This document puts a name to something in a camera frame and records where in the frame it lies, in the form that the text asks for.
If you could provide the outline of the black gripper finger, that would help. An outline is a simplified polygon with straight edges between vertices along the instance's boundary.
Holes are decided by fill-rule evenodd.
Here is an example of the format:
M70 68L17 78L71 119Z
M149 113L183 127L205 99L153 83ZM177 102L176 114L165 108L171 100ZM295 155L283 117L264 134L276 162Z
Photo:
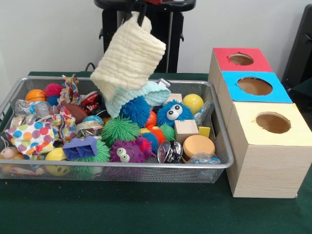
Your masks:
M127 20L129 20L132 17L133 7L134 7L134 4L129 4L127 11L126 11L126 15L124 17L124 22L126 22Z
M137 18L137 23L141 27L144 21L144 17L146 14L146 9L147 9L147 3L146 2L141 2L140 3L140 9L139 9L139 15Z

